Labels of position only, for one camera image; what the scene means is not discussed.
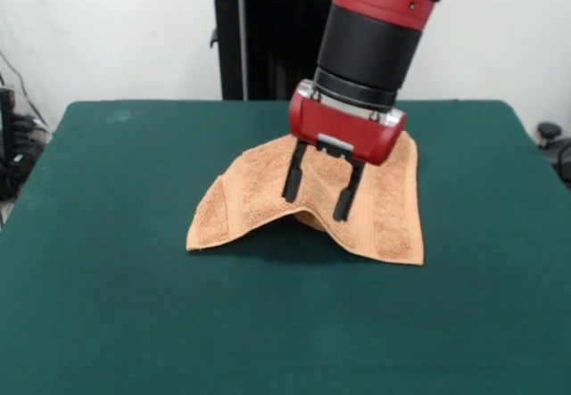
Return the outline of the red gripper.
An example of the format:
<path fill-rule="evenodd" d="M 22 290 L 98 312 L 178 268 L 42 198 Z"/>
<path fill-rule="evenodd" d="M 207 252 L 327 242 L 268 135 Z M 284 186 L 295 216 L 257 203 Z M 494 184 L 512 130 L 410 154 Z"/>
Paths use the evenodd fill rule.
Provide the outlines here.
<path fill-rule="evenodd" d="M 396 108 L 387 112 L 370 110 L 337 101 L 313 86 L 297 87 L 289 106 L 289 124 L 292 135 L 299 140 L 290 160 L 282 197 L 287 202 L 294 202 L 297 197 L 307 144 L 331 146 L 342 151 L 343 159 L 352 166 L 349 182 L 340 192 L 333 214 L 334 221 L 346 221 L 365 163 L 383 164 L 405 123 L 405 112 Z"/>

